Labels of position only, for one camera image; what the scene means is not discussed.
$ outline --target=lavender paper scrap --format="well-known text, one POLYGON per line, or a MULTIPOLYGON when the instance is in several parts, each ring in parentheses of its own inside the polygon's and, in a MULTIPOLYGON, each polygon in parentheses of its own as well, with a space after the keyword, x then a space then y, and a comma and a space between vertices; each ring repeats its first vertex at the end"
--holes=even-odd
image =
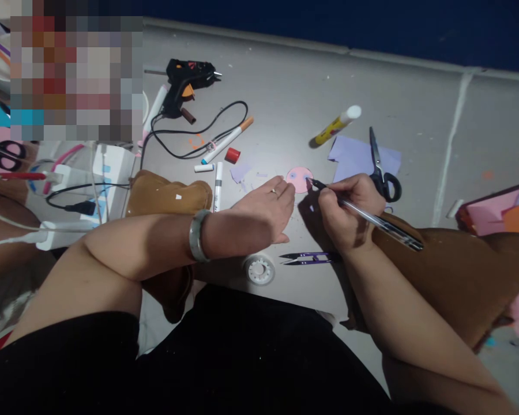
POLYGON ((233 167, 231 169, 232 179, 235 183, 240 183, 244 179, 244 176, 246 176, 246 173, 250 170, 252 170, 252 167, 248 163, 242 163, 239 166, 233 167))
MULTIPOLYGON (((382 168, 396 176, 400 170, 402 154, 399 151, 379 146, 382 168)), ((375 171, 371 157, 371 145, 360 140, 339 135, 329 152, 329 160, 339 165, 334 174, 334 182, 339 182, 359 173, 372 174, 375 171)))

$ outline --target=black pen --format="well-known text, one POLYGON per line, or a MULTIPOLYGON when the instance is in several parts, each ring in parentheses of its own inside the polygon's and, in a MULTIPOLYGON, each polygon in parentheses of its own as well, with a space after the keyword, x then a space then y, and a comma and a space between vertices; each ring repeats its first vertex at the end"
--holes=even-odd
MULTIPOLYGON (((315 186, 318 189, 323 189, 327 187, 326 184, 320 182, 319 180, 310 179, 307 178, 313 186, 315 186)), ((345 205, 348 208, 355 211, 358 215, 360 215, 362 218, 364 218, 366 221, 371 222, 373 225, 375 225, 377 228, 382 230, 383 232, 387 233, 394 239, 402 242, 402 244, 406 245, 407 247, 413 249, 414 251, 421 251, 423 249, 423 243, 408 234, 406 231, 403 231, 397 226, 394 226, 389 221, 383 219, 380 216, 372 215, 371 213, 367 213, 364 210, 360 209, 356 205, 354 205, 352 202, 349 202, 346 199, 342 199, 342 197, 337 195, 337 199, 339 201, 339 204, 345 205)))

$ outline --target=pink paper circle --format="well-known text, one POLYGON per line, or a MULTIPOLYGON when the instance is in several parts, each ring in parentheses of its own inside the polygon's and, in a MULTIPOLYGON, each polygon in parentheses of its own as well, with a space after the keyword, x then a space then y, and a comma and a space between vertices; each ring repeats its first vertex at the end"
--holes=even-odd
POLYGON ((292 183, 296 188, 296 193, 305 193, 308 189, 306 178, 313 179, 313 174, 305 167, 295 167, 287 174, 287 183, 292 183))

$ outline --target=hand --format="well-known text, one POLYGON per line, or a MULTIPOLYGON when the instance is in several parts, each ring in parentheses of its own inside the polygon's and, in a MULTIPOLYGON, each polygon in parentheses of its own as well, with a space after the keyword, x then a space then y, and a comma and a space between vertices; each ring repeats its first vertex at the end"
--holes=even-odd
POLYGON ((270 243, 287 243, 290 239, 283 230, 294 210, 295 191, 293 184, 275 176, 244 196, 231 211, 262 219, 269 224, 270 243))
POLYGON ((377 192, 371 178, 363 173, 329 184, 319 194, 323 225, 340 253, 361 246, 371 246, 373 226, 351 209, 339 206, 335 192, 357 207, 375 215, 380 215, 384 211, 385 199, 377 192))

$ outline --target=black cable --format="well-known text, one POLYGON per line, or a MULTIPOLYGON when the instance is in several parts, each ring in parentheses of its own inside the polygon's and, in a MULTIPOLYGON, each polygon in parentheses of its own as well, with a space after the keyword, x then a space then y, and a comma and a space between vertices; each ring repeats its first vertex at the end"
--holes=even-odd
POLYGON ((237 125, 235 125, 234 127, 228 129, 227 131, 224 131, 222 132, 221 134, 218 134, 216 135, 212 141, 213 142, 217 142, 219 140, 221 140, 222 138, 224 138, 225 136, 227 136, 230 132, 232 132, 235 128, 237 128, 240 124, 242 124, 245 120, 246 120, 246 117, 248 116, 248 104, 246 104, 244 101, 234 101, 233 103, 227 105, 225 108, 223 108, 221 111, 219 111, 219 113, 215 116, 215 118, 213 119, 213 121, 206 127, 204 128, 203 130, 200 130, 200 131, 183 131, 183 130, 154 130, 154 125, 156 124, 156 122, 158 121, 158 118, 163 116, 163 114, 160 112, 159 114, 157 114, 154 118, 152 118, 152 121, 150 122, 150 133, 148 133, 148 135, 146 136, 146 138, 144 139, 144 143, 142 144, 142 156, 140 158, 140 168, 142 169, 142 166, 144 165, 144 153, 146 152, 146 145, 148 144, 148 141, 150 140, 150 137, 155 137, 156 138, 156 141, 164 148, 164 150, 166 152, 168 152, 170 155, 172 155, 173 157, 175 157, 176 159, 180 159, 180 160, 190 160, 190 159, 195 159, 197 157, 201 157, 203 154, 206 153, 206 151, 204 151, 203 153, 200 153, 198 155, 195 155, 195 156, 192 156, 192 157, 189 157, 191 156, 192 154, 195 154, 199 151, 202 151, 202 150, 206 150, 206 148, 208 147, 209 145, 209 142, 207 144, 204 144, 203 146, 195 149, 195 150, 192 150, 190 153, 186 153, 182 156, 178 156, 177 154, 174 154, 172 153, 167 147, 166 145, 159 139, 159 137, 157 136, 157 134, 202 134, 206 131, 208 131, 212 126, 213 124, 215 123, 215 121, 217 121, 217 118, 219 118, 219 116, 225 112, 226 110, 228 110, 229 108, 231 108, 233 105, 237 105, 237 104, 241 104, 244 106, 244 108, 246 109, 245 113, 244 113, 244 117, 242 118, 242 121, 240 121, 237 125))
MULTIPOLYGON (((96 185, 97 186, 110 186, 110 187, 112 187, 112 186, 119 186, 119 187, 129 186, 129 184, 117 184, 117 183, 96 183, 96 185)), ((57 190, 55 192, 50 193, 48 196, 46 196, 45 201, 46 201, 47 204, 49 204, 53 208, 65 210, 69 206, 75 206, 75 205, 60 206, 60 205, 56 205, 55 203, 50 202, 50 199, 55 198, 57 195, 65 193, 67 191, 76 190, 78 188, 89 187, 89 186, 92 186, 92 183, 79 184, 78 186, 71 186, 71 187, 66 187, 64 189, 61 189, 61 190, 57 190)))

